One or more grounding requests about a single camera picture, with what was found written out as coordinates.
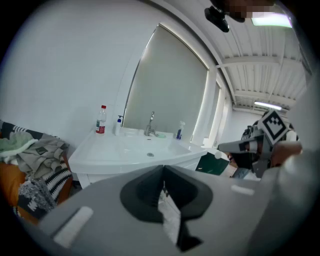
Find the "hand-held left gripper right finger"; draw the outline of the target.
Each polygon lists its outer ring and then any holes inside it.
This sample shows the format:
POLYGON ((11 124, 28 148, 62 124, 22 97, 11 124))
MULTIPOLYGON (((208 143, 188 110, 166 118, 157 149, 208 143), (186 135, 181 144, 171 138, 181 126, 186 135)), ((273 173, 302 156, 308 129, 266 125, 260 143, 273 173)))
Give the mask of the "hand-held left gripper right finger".
POLYGON ((166 188, 180 211, 175 245, 163 256, 260 256, 256 229, 262 216, 261 182, 163 168, 166 188))

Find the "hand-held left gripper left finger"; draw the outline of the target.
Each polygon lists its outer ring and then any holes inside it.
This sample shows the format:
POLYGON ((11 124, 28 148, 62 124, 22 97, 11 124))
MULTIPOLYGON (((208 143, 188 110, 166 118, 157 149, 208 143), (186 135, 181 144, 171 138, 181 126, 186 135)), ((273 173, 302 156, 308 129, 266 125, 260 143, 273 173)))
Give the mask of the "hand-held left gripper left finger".
POLYGON ((179 249, 166 234, 162 222, 142 221, 122 204, 129 203, 143 214, 159 218, 155 207, 138 201, 123 187, 160 171, 147 167, 95 182, 52 210, 38 225, 28 224, 27 233, 48 256, 177 256, 179 249))

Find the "white sink vanity cabinet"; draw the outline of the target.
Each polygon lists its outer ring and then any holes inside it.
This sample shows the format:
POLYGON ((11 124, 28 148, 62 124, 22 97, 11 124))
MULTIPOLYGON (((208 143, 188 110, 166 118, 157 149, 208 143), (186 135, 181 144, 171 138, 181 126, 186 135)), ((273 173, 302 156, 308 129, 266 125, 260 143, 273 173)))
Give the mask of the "white sink vanity cabinet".
MULTIPOLYGON (((181 167, 181 168, 195 171, 200 159, 201 159, 201 157, 198 157, 198 158, 194 158, 194 159, 191 159, 188 161, 177 163, 175 165, 178 167, 181 167)), ((113 174, 81 174, 81 173, 78 174, 77 173, 76 175, 77 175, 78 181, 81 185, 81 188, 84 189, 92 183, 121 175, 121 173, 113 173, 113 174)))

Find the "blue capped bottle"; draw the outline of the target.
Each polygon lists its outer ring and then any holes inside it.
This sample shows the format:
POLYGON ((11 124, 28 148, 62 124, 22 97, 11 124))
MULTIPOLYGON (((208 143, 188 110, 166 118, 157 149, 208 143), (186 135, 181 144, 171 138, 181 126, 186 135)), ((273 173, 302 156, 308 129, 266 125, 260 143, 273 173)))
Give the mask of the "blue capped bottle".
POLYGON ((176 139, 177 140, 181 140, 181 138, 182 138, 182 133, 183 133, 183 130, 184 130, 184 128, 185 128, 185 122, 184 121, 180 121, 179 122, 179 129, 178 129, 178 131, 177 131, 177 134, 176 134, 176 139))

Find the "white pump bottle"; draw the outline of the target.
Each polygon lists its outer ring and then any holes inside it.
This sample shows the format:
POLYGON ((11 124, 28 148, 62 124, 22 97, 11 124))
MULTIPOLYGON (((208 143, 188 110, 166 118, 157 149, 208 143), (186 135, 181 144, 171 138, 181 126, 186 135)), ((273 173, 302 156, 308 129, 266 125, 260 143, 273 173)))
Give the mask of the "white pump bottle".
POLYGON ((115 127, 114 127, 114 135, 115 136, 118 136, 120 134, 122 123, 123 123, 123 116, 122 115, 118 115, 118 119, 117 119, 117 122, 116 122, 115 127))

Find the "person's right hand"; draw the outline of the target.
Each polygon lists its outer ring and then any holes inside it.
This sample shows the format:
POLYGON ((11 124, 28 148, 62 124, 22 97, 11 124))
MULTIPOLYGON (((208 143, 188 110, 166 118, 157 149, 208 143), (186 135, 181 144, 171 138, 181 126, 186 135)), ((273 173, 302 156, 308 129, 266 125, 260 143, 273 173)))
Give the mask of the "person's right hand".
POLYGON ((302 144, 299 141, 278 142, 273 147, 270 158, 270 167, 281 166, 289 157, 299 155, 302 150, 302 144))

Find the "narrow gray roller blind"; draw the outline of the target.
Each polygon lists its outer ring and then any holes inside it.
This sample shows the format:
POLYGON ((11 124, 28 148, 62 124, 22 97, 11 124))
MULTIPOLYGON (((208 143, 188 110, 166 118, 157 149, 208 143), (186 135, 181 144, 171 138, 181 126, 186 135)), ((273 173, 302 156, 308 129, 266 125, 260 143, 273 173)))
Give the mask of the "narrow gray roller blind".
POLYGON ((204 144, 205 148, 209 148, 210 147, 209 138, 210 138, 211 129, 212 129, 214 118, 215 118, 216 111, 217 111, 217 105, 218 105, 220 90, 221 90, 221 87, 220 87, 219 83, 216 81, 215 82, 214 96, 213 96, 213 99, 212 99, 212 105, 211 105, 211 109, 210 109, 209 117, 208 117, 208 123, 207 123, 207 126, 205 128, 205 132, 204 132, 203 144, 204 144))

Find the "long ceiling tube light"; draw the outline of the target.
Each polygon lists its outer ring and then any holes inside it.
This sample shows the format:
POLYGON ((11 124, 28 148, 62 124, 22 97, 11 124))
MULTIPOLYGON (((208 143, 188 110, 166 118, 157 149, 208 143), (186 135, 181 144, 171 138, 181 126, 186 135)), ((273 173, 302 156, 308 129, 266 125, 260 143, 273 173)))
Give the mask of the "long ceiling tube light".
POLYGON ((255 101, 254 104, 256 106, 259 106, 259 107, 274 109, 274 110, 277 110, 277 111, 281 111, 282 110, 281 106, 270 104, 270 103, 266 103, 266 102, 255 101))

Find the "speckled black white knit garment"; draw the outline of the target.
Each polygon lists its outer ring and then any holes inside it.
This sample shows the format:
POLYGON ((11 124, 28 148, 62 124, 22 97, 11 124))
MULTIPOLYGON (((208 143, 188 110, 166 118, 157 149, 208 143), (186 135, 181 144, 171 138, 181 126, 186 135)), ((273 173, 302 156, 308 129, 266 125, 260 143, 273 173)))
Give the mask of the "speckled black white knit garment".
POLYGON ((49 192, 45 181, 40 178, 28 179, 20 185, 17 206, 40 219, 52 211, 57 203, 49 192))

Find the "chrome faucet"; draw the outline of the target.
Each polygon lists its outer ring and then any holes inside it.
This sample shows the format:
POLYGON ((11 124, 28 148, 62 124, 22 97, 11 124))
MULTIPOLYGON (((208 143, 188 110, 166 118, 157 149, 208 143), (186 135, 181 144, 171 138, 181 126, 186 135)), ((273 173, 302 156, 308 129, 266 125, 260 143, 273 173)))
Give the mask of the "chrome faucet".
POLYGON ((151 116, 149 119, 149 122, 144 130, 144 135, 149 137, 150 135, 156 135, 156 130, 152 128, 152 122, 154 120, 155 112, 151 112, 151 116))

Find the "wide gray roller blind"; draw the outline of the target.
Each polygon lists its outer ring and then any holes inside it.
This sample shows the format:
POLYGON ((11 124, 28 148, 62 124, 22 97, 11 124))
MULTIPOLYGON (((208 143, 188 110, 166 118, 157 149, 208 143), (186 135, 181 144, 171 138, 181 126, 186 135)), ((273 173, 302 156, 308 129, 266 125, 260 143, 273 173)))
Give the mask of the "wide gray roller blind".
POLYGON ((123 126, 177 134, 190 142, 201 109, 208 68, 162 25, 152 34, 138 63, 125 107, 123 126))

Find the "beige jacket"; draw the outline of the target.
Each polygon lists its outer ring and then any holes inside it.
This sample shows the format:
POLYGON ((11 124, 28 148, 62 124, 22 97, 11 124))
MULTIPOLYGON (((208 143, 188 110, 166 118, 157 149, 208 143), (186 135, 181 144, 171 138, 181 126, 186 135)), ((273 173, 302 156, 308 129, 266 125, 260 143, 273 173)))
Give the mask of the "beige jacket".
POLYGON ((43 134, 41 139, 17 154, 19 170, 32 179, 61 171, 61 157, 68 148, 69 144, 65 141, 43 134))

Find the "red label plastic bottle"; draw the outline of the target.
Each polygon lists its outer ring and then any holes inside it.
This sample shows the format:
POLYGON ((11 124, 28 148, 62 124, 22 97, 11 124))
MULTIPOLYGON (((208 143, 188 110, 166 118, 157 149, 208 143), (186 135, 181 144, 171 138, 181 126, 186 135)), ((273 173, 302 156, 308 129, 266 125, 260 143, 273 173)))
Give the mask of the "red label plastic bottle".
POLYGON ((106 106, 102 105, 98 117, 96 119, 95 132, 97 134, 104 134, 107 120, 106 106))

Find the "orange sofa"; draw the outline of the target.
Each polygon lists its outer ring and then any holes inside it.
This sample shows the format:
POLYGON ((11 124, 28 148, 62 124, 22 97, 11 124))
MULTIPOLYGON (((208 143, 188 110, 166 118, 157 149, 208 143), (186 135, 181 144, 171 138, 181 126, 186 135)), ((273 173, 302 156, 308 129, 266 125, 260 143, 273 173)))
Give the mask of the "orange sofa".
MULTIPOLYGON (((60 163, 62 167, 60 171, 34 178, 44 180, 57 206, 68 199, 73 181, 66 156, 63 155, 61 157, 60 163)), ((26 174, 20 171, 18 166, 4 162, 0 163, 0 192, 4 199, 16 216, 37 225, 45 215, 41 218, 36 218, 18 206, 18 189, 21 184, 29 179, 32 178, 26 178, 26 174)))

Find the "light green garment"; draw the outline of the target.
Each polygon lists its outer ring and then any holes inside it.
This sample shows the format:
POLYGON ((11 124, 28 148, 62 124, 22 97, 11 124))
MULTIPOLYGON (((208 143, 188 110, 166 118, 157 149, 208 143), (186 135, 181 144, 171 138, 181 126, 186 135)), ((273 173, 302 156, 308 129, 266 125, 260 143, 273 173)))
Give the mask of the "light green garment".
POLYGON ((11 132, 9 138, 0 138, 0 161, 22 153, 38 141, 28 132, 11 132))

